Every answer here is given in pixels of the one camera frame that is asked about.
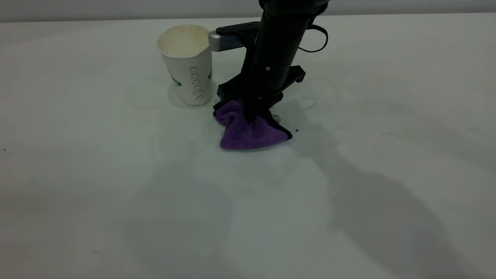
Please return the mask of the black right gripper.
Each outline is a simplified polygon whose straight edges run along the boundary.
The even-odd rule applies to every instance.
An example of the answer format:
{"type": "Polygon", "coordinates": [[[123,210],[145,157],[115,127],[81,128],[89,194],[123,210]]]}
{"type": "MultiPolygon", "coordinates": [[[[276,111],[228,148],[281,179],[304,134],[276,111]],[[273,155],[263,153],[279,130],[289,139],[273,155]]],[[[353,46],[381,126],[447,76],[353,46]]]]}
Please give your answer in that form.
{"type": "Polygon", "coordinates": [[[218,86],[217,108],[232,100],[243,100],[247,123],[252,123],[257,116],[268,121],[272,117],[272,101],[278,102],[286,88],[301,83],[304,78],[305,71],[299,65],[245,66],[240,74],[218,86]]]}

